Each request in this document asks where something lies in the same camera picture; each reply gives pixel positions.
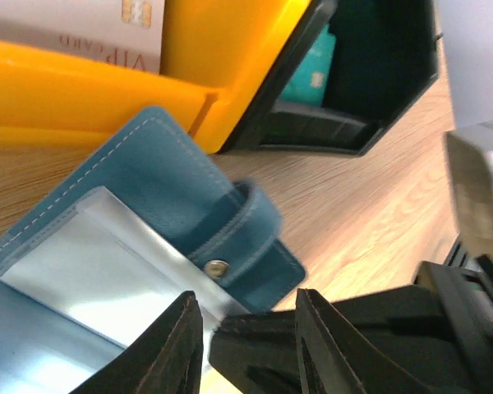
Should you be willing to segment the black bin with teal cards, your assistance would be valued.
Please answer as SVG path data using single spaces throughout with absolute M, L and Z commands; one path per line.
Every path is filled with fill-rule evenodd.
M 336 37 L 320 107 L 279 98 L 328 25 Z M 438 76 L 430 1 L 311 1 L 223 150 L 362 156 Z

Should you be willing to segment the blue card holder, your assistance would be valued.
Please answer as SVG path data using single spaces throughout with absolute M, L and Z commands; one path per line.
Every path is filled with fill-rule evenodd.
M 270 311 L 306 276 L 282 218 L 149 107 L 0 238 L 0 393 L 74 393 L 184 291 L 202 373 L 227 317 Z

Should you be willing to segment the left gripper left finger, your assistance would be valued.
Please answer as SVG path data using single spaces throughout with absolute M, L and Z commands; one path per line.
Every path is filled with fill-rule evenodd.
M 115 360 L 74 393 L 198 393 L 203 321 L 196 295 L 184 291 Z

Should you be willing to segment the teal card stack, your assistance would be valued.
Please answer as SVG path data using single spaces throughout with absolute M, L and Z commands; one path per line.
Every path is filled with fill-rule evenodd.
M 326 25 L 311 45 L 279 98 L 292 103 L 320 107 L 331 68 L 336 37 Z

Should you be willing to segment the yellow bin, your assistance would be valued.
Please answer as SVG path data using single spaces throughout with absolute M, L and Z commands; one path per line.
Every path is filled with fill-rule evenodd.
M 159 74 L 0 41 L 0 146 L 95 147 L 141 109 L 224 145 L 309 4 L 169 1 Z

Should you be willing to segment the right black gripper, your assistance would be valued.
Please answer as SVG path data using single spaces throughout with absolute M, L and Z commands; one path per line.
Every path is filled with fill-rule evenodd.
M 329 302 L 367 340 L 365 393 L 493 393 L 493 275 L 424 262 L 413 284 Z M 295 309 L 227 318 L 210 364 L 244 393 L 303 393 Z

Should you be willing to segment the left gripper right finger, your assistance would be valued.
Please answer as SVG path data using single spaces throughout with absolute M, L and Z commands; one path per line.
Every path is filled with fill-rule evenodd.
M 295 318 L 302 392 L 365 393 L 368 340 L 316 290 L 297 291 Z

